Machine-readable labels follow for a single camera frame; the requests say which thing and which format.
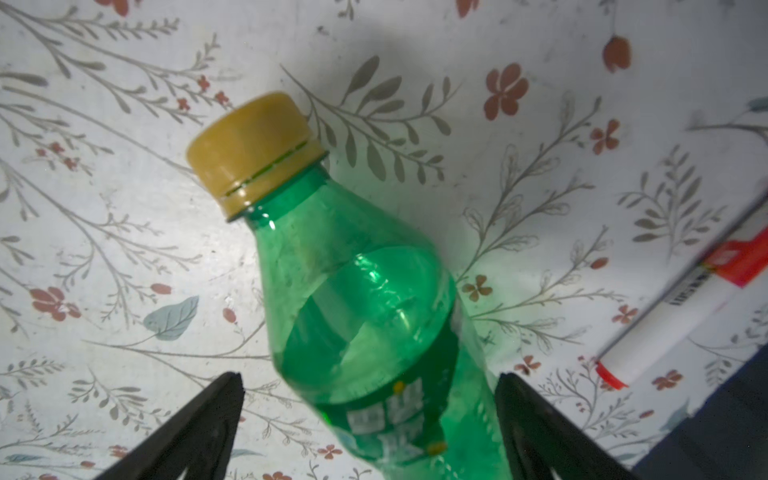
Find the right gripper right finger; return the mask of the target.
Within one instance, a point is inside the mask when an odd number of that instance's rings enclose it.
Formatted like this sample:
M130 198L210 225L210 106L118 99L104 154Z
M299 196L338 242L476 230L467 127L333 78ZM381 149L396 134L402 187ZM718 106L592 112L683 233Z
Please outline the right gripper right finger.
M495 404L515 479L636 478L518 375L500 376Z

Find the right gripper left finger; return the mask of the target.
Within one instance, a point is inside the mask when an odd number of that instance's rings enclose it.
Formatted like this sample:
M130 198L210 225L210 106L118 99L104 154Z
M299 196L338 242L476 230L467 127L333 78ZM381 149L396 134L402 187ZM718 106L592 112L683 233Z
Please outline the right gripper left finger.
M240 374L222 374L99 478L223 479L244 395Z

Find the green soda bottle yellow cap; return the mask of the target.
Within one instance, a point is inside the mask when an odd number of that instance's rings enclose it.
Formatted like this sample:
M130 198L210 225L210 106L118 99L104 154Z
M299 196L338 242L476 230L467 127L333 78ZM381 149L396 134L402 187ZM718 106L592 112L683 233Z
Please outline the green soda bottle yellow cap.
M418 230L334 181L285 93L225 115L187 160L253 232L273 365L388 479L507 479L494 395L455 282Z

